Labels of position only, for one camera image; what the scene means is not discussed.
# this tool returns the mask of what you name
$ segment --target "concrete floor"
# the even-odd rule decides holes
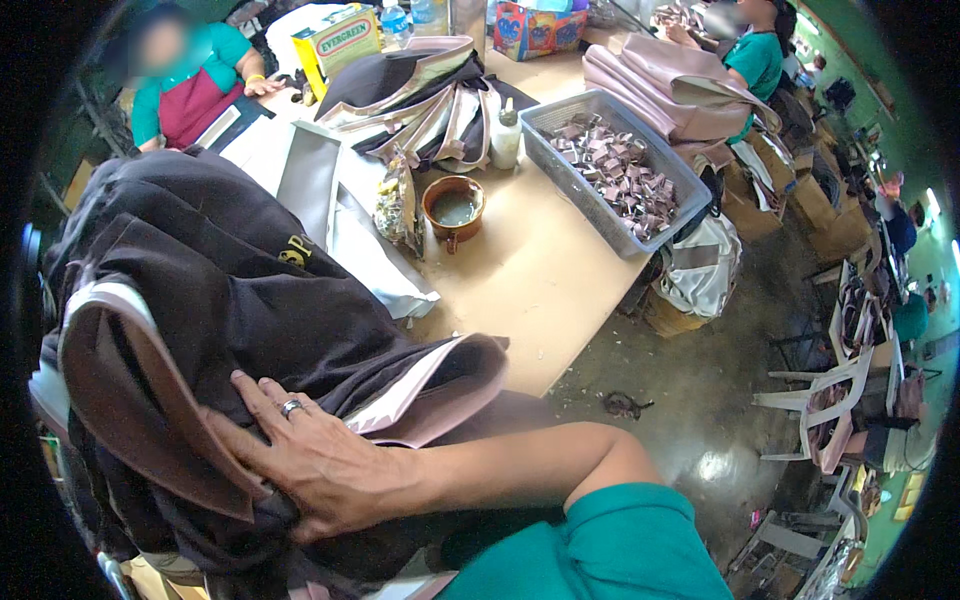
[[[667,485],[692,502],[721,572],[786,466],[760,454],[793,451],[799,440],[784,411],[750,404],[754,392],[782,389],[766,375],[784,369],[768,341],[800,333],[814,305],[802,278],[817,266],[798,230],[785,223],[745,246],[730,303],[699,330],[663,339],[638,314],[613,314],[547,396],[558,422],[605,422],[643,442]],[[656,404],[639,421],[618,419],[598,396],[613,391]]]

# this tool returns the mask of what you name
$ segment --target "table surface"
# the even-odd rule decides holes
[[[584,90],[580,53],[513,62],[487,52],[487,73],[547,103]],[[291,121],[316,106],[289,101],[286,89],[264,106]],[[446,175],[418,174],[418,194]],[[415,264],[441,300],[412,334],[430,341],[482,332],[510,338],[506,387],[542,396],[589,343],[650,259],[621,259],[529,158],[513,173],[488,166],[467,173],[487,194],[483,227],[455,255],[427,232]]]

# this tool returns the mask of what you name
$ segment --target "ring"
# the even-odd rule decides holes
[[[291,398],[284,402],[283,406],[280,407],[280,414],[283,415],[285,419],[290,420],[290,411],[297,408],[306,410],[303,408],[303,404],[299,400],[296,398]]]

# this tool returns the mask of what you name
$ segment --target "hand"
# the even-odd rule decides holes
[[[256,78],[244,87],[243,93],[245,96],[263,96],[264,94],[272,94],[275,91],[280,91],[283,87],[283,82],[272,82],[269,79]]]
[[[204,419],[237,460],[297,503],[297,542],[405,515],[397,500],[418,483],[416,450],[371,444],[306,394],[289,394],[273,379],[263,377],[258,385],[236,371],[230,380],[272,445],[216,411],[203,408]],[[288,420],[280,408],[291,398],[303,408],[290,411]]]
[[[671,22],[666,25],[666,36],[682,46],[689,48],[700,48],[700,45],[690,36],[686,26]]]

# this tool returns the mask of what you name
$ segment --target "maroon apron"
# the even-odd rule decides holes
[[[172,89],[160,92],[160,131],[168,148],[183,150],[197,141],[227,107],[243,93],[237,84],[224,93],[201,67],[200,71]]]

